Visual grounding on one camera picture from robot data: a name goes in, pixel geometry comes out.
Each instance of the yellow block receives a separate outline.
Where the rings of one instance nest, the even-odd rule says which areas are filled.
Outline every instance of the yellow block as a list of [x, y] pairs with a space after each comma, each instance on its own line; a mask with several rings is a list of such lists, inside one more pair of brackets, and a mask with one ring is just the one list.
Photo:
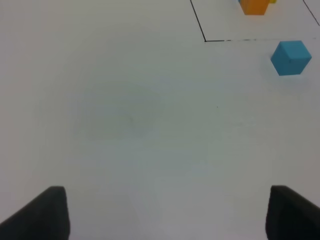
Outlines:
[[270, 0], [241, 0], [245, 15], [265, 15]]

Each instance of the blue cube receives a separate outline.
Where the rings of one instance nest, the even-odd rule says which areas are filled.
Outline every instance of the blue cube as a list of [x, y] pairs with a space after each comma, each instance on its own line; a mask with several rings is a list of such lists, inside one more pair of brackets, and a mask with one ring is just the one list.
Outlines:
[[298, 75], [311, 58], [302, 41], [281, 41], [271, 57], [271, 62], [280, 76]]

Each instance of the white surface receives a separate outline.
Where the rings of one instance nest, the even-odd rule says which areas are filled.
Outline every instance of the white surface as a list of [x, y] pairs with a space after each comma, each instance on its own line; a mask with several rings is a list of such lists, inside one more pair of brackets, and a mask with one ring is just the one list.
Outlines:
[[304, 0], [305, 3], [308, 5], [309, 9], [311, 10], [312, 14], [320, 23], [320, 1], [319, 0]]
[[302, 0], [278, 0], [269, 4], [263, 16], [245, 15], [238, 0], [192, 2], [207, 40], [304, 40], [320, 36], [320, 28]]
[[1, 220], [51, 185], [71, 240], [264, 240], [273, 184], [320, 205], [318, 39], [279, 77], [188, 0], [0, 3]]

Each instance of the black line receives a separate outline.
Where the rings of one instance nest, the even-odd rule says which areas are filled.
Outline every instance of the black line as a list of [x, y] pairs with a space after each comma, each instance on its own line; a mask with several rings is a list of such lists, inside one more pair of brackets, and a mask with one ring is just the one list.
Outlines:
[[199, 18], [198, 18], [198, 15], [197, 15], [197, 13], [196, 13], [194, 4], [192, 3], [192, 0], [190, 0], [190, 3], [191, 3], [191, 6], [192, 6], [192, 8], [193, 8], [193, 12], [194, 12], [194, 15], [195, 15], [195, 17], [196, 17], [196, 20], [197, 20], [197, 22], [198, 22], [198, 24], [199, 24], [199, 27], [200, 27], [200, 30], [201, 30], [201, 33], [202, 33], [204, 42], [207, 42], [206, 37], [205, 37], [205, 34], [204, 34], [204, 31], [202, 30], [201, 24], [200, 24], [200, 22], [199, 22]]
[[320, 26], [318, 20], [316, 19], [315, 15], [312, 13], [312, 11], [310, 10], [310, 8], [308, 7], [308, 5], [306, 4], [305, 0], [303, 0], [304, 5], [306, 6], [306, 8], [309, 10], [309, 12], [311, 13], [312, 17], [314, 18], [314, 20], [316, 21], [316, 23], [318, 24], [318, 26]]

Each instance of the orange block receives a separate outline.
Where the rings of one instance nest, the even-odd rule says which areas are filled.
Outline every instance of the orange block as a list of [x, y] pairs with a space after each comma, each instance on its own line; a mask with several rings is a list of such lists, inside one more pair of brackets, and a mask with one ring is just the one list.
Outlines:
[[270, 0], [241, 0], [245, 15], [265, 15]]

